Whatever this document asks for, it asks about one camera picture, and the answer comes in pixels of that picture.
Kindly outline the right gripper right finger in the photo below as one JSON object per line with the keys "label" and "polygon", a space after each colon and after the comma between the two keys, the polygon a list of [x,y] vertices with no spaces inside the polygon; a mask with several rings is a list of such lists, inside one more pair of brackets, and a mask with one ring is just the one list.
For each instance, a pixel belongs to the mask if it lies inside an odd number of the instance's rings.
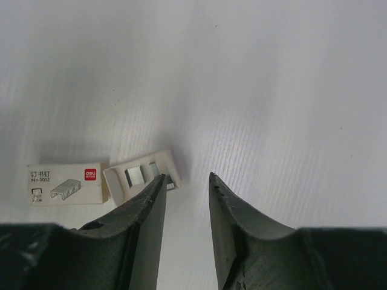
{"label": "right gripper right finger", "polygon": [[291,228],[214,173],[209,209],[220,289],[385,289],[384,228]]}

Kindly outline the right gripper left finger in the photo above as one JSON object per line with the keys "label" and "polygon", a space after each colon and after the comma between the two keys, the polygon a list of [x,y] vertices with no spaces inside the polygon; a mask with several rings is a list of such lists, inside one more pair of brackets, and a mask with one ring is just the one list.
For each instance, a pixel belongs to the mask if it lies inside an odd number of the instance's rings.
{"label": "right gripper left finger", "polygon": [[2,289],[155,289],[166,177],[80,229],[1,225]]}

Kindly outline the small white staple box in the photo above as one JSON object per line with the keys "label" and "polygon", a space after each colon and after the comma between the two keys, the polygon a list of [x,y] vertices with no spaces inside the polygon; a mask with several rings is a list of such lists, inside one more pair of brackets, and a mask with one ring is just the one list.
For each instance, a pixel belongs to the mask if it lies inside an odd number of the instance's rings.
{"label": "small white staple box", "polygon": [[166,176],[167,190],[181,187],[181,179],[171,150],[162,150],[103,171],[115,205],[139,194],[158,175]]}

